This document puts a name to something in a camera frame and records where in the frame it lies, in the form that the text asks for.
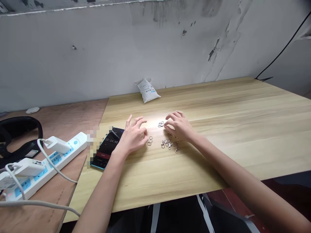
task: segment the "left hand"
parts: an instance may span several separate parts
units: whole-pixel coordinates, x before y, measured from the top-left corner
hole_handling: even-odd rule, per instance
[[[143,147],[148,141],[147,129],[140,128],[143,123],[147,122],[143,118],[143,116],[135,118],[132,124],[130,124],[132,115],[127,119],[120,142],[113,151],[118,153],[118,156],[126,158],[129,153]]]

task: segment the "wood grain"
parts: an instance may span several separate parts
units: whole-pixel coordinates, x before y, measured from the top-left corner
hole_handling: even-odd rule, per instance
[[[44,138],[56,136],[65,141],[70,140],[79,132],[87,133],[88,130],[98,126],[102,114],[105,110],[108,100],[96,100],[81,102],[75,104],[58,105],[45,107],[39,112],[30,116],[38,119],[43,128]],[[25,111],[9,113],[0,120],[29,116]],[[37,132],[26,134],[23,137],[14,140],[10,144],[9,150],[14,151],[25,142],[38,138]],[[67,164],[62,172],[73,180],[78,180],[81,169],[86,159],[86,151],[82,151],[69,164]],[[34,159],[43,160],[42,153],[38,154]],[[68,205],[75,189],[75,184],[71,183],[59,174],[56,174],[42,188],[40,188],[30,200],[42,200],[59,205]],[[64,211],[56,210],[40,206],[23,206],[23,207],[7,207],[1,208],[1,231],[0,232],[58,232],[63,222]]]
[[[130,154],[113,212],[227,187],[193,146],[179,153],[161,148],[166,134],[158,123],[181,110],[192,126],[260,180],[311,169],[311,101],[249,77],[167,88],[146,104],[140,93],[110,97],[93,151],[109,127],[124,128],[130,114],[144,116],[151,146]],[[102,171],[86,161],[70,206],[81,212]],[[77,217],[67,213],[65,222]]]

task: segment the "plastic bag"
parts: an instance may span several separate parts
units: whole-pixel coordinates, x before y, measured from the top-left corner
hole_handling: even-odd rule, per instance
[[[148,82],[145,78],[137,86],[140,89],[140,93],[143,96],[144,103],[147,103],[150,100],[161,97],[155,91],[151,83]]]

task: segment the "white cable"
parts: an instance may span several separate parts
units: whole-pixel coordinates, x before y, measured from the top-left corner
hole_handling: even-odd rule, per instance
[[[6,171],[10,174],[10,176],[13,178],[13,180],[15,181],[15,183],[17,184],[17,186],[19,187],[20,189],[20,192],[22,193],[22,197],[23,197],[23,200],[26,200],[25,198],[25,193],[24,193],[24,189],[22,188],[22,186],[20,185],[18,179],[16,178],[16,176],[14,175],[13,172],[11,172],[11,170],[9,169],[9,166],[17,166],[17,163],[8,163],[6,165]]]
[[[6,202],[0,202],[0,207],[5,207],[5,206],[18,206],[18,205],[40,205],[40,206],[45,206],[49,208],[54,208],[54,209],[63,209],[63,210],[69,210],[73,213],[75,213],[78,217],[80,217],[80,214],[73,208],[64,206],[64,205],[57,205],[49,202],[44,202],[44,201],[31,201],[31,200],[24,200],[24,201],[6,201]]]
[[[42,151],[43,155],[46,157],[47,161],[50,163],[50,165],[55,169],[55,171],[57,171],[63,178],[65,178],[66,180],[69,180],[70,182],[73,183],[78,183],[77,181],[74,181],[70,178],[68,178],[67,176],[65,176],[60,170],[58,170],[58,168],[52,163],[52,161],[50,160],[50,158],[48,157],[48,155],[46,154],[46,152],[44,151],[43,147],[40,144],[40,141],[46,142],[45,139],[38,139],[37,140],[37,144],[38,147],[40,148],[40,150]]]

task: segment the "phone screen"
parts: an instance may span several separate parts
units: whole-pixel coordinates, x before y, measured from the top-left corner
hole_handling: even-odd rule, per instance
[[[91,165],[105,169],[110,159],[111,153],[116,148],[123,134],[123,129],[112,128],[112,131],[107,134],[103,142],[101,143],[96,155],[91,161]]]

